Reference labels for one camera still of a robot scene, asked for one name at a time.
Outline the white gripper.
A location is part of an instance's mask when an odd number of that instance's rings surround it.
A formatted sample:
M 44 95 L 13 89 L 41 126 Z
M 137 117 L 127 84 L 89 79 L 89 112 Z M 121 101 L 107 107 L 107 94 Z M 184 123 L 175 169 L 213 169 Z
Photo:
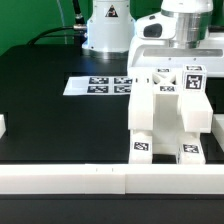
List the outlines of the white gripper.
M 209 77 L 224 78 L 224 34 L 210 34 L 194 49 L 172 48 L 165 40 L 132 39 L 127 68 L 181 68 L 183 64 L 204 65 Z

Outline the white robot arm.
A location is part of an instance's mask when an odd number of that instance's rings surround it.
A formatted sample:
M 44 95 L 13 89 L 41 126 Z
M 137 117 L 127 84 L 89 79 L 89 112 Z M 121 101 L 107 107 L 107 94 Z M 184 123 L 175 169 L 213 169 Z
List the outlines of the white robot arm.
M 128 56 L 129 67 L 207 68 L 210 77 L 224 77 L 224 32 L 209 27 L 212 0 L 162 0 L 161 10 L 138 20 L 130 0 L 93 0 L 87 21 L 87 55 Z

